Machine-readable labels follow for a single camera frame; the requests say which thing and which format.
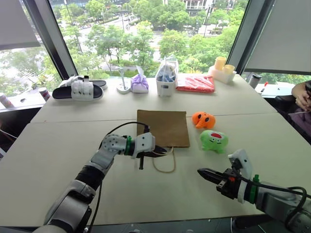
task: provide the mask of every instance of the brown paper bag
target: brown paper bag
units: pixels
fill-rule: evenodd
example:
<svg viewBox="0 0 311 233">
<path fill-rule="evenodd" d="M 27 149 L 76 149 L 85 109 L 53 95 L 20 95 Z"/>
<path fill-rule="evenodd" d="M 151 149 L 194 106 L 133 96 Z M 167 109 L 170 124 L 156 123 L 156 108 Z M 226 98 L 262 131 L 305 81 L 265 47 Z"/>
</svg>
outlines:
<svg viewBox="0 0 311 233">
<path fill-rule="evenodd" d="M 155 144 L 160 147 L 189 147 L 186 112 L 137 110 L 137 121 L 150 126 Z M 137 135 L 144 127 L 137 125 Z"/>
</svg>

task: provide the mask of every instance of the yellow cup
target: yellow cup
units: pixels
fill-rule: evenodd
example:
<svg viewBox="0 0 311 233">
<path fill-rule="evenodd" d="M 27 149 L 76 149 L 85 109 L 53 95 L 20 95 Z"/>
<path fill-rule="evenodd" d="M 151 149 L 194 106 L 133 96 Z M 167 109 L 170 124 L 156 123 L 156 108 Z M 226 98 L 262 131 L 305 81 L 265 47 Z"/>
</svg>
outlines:
<svg viewBox="0 0 311 233">
<path fill-rule="evenodd" d="M 225 74 L 232 74 L 234 68 L 235 68 L 235 67 L 234 67 L 233 65 L 225 65 L 225 66 L 224 66 L 224 72 L 225 72 Z"/>
<path fill-rule="evenodd" d="M 214 65 L 215 69 L 223 70 L 225 61 L 226 61 L 225 57 L 217 57 L 215 60 L 215 65 Z"/>
</svg>

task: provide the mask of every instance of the person's hand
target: person's hand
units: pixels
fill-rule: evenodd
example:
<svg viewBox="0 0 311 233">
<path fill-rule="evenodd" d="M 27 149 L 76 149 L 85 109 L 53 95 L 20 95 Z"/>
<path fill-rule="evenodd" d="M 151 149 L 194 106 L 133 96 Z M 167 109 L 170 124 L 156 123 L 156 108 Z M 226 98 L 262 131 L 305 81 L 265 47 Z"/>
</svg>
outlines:
<svg viewBox="0 0 311 233">
<path fill-rule="evenodd" d="M 296 104 L 305 111 L 311 111 L 311 99 L 307 91 L 301 91 L 296 96 Z"/>
</svg>

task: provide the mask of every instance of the slipper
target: slipper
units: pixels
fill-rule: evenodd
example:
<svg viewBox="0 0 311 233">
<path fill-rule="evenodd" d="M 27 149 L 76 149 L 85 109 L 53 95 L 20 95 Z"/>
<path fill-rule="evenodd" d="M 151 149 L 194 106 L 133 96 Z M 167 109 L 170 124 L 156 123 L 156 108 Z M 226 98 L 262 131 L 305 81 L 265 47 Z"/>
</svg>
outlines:
<svg viewBox="0 0 311 233">
<path fill-rule="evenodd" d="M 63 80 L 58 87 L 71 86 L 71 84 L 74 81 L 83 80 L 84 78 L 88 79 L 89 77 L 87 75 L 85 75 L 85 76 L 82 76 L 82 75 L 71 76 L 69 79 Z M 89 81 L 91 83 L 93 83 L 94 85 L 100 86 L 103 90 L 108 88 L 105 80 L 89 80 Z"/>
<path fill-rule="evenodd" d="M 76 80 L 70 86 L 56 88 L 52 96 L 56 100 L 73 99 L 81 101 L 97 100 L 103 97 L 103 90 L 100 86 L 89 82 L 88 78 Z"/>
</svg>

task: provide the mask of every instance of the red bag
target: red bag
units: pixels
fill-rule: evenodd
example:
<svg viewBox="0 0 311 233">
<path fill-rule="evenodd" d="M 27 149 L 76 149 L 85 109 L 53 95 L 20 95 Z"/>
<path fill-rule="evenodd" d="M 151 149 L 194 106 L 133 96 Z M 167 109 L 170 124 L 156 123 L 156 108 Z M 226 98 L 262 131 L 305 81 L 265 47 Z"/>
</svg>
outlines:
<svg viewBox="0 0 311 233">
<path fill-rule="evenodd" d="M 178 77 L 176 89 L 203 93 L 213 93 L 215 91 L 213 77 L 206 74 L 190 74 L 187 77 Z"/>
</svg>

